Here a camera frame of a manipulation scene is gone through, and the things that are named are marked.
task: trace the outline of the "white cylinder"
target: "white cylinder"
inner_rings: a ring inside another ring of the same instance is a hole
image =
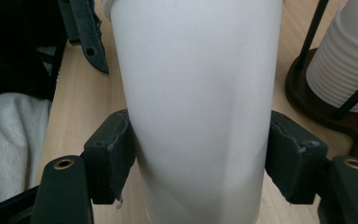
[[[310,63],[307,82],[336,108],[358,90],[358,0],[350,0],[337,12]],[[351,111],[358,112],[358,104]]]
[[[104,1],[152,224],[258,216],[282,0]]]

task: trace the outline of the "gray fabric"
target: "gray fabric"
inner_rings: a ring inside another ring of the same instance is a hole
[[[34,186],[51,102],[0,94],[0,202]]]

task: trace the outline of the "wooden surface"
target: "wooden surface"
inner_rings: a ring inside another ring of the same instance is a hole
[[[330,0],[322,24],[312,44],[319,46],[326,28],[337,9],[346,1]],[[277,61],[273,109],[282,112],[329,145],[329,157],[346,154],[351,139],[328,130],[309,120],[287,102],[284,94],[286,73],[298,56],[318,0],[286,0],[283,4],[282,29]],[[110,22],[105,18],[101,1],[96,1],[96,11],[103,20],[103,44],[109,62],[110,76],[97,72],[86,61],[80,47],[66,47],[59,82],[48,125],[48,134],[39,170],[51,160],[64,155],[79,155],[84,143],[111,113],[126,107],[124,91],[118,68],[116,47]],[[94,205],[96,224],[146,224],[144,195],[138,167],[135,164],[124,189],[124,204]],[[287,203],[270,178],[265,175],[258,224],[269,223],[319,223],[314,205]]]

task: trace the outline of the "white cup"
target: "white cup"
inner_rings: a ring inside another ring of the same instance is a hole
[[[258,216],[281,0],[105,0],[152,224]]]
[[[358,0],[338,12],[307,70],[312,91],[339,108],[358,90]],[[352,112],[358,112],[358,104]]]

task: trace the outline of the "white paper cup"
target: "white paper cup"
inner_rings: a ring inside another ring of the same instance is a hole
[[[112,0],[152,224],[255,223],[280,0]]]
[[[307,70],[312,91],[339,108],[358,90],[358,0],[338,12]],[[352,112],[358,112],[358,104]]]

